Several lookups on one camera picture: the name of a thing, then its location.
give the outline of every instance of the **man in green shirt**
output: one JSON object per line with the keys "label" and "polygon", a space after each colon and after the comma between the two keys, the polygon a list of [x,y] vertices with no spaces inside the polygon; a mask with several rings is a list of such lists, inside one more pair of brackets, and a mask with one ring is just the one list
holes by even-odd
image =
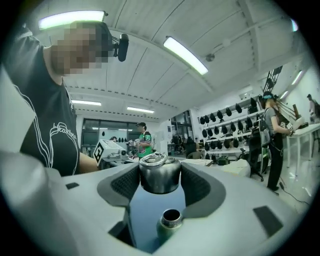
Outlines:
{"label": "man in green shirt", "polygon": [[139,160],[144,156],[150,155],[152,153],[152,146],[151,146],[151,134],[147,131],[146,123],[140,122],[137,125],[137,130],[140,132],[139,136],[139,144],[138,147],[138,156]]}

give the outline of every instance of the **green shirt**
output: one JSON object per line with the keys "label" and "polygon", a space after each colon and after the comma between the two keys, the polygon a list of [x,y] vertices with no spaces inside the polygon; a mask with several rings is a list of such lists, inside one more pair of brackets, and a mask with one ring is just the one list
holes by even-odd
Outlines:
{"label": "green shirt", "polygon": [[145,131],[140,134],[139,140],[141,143],[149,143],[150,146],[140,146],[138,148],[138,156],[139,158],[143,158],[144,156],[150,155],[152,153],[151,146],[151,134],[148,131]]}

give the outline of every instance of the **person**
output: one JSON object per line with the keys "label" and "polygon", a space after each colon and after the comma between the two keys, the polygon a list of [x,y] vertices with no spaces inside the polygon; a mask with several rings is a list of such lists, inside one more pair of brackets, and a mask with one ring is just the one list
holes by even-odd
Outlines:
{"label": "person", "polygon": [[307,95],[307,98],[310,102],[309,112],[310,112],[310,120],[313,123],[319,123],[320,121],[320,113],[319,113],[319,104],[316,100],[314,100],[311,94]]}
{"label": "person", "polygon": [[98,170],[96,161],[80,152],[75,108],[64,77],[105,62],[110,36],[104,22],[73,22],[62,40],[46,47],[23,26],[2,60],[15,88],[35,112],[20,152],[61,176]]}
{"label": "person", "polygon": [[267,188],[275,192],[279,189],[277,185],[284,160],[282,134],[292,135],[292,132],[288,128],[283,128],[279,125],[279,119],[274,110],[274,107],[276,106],[275,97],[271,92],[266,91],[263,94],[261,106],[265,110],[264,119],[269,129],[271,139],[269,144],[269,149],[271,152],[271,166]]}
{"label": "person", "polygon": [[138,156],[139,160],[147,155],[152,154],[152,146],[151,146],[151,134],[147,131],[146,123],[139,122],[137,125],[137,130],[140,132],[139,143],[137,145],[138,148]]}

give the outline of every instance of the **woman with backpack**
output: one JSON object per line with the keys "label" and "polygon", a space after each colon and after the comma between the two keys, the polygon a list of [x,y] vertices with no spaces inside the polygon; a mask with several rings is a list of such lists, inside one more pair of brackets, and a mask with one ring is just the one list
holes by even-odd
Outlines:
{"label": "woman with backpack", "polygon": [[266,91],[263,94],[261,106],[265,110],[264,120],[270,134],[269,149],[271,152],[271,166],[267,188],[275,192],[279,189],[277,184],[284,161],[282,134],[292,135],[293,132],[279,125],[279,118],[276,116],[274,110],[276,106],[275,97],[271,92]]}

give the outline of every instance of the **window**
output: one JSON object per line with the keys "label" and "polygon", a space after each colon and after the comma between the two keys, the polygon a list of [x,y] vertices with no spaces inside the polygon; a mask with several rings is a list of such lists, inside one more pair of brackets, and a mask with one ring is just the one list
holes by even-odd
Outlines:
{"label": "window", "polygon": [[171,118],[171,125],[172,136],[181,136],[185,139],[191,137],[193,140],[195,139],[188,110]]}

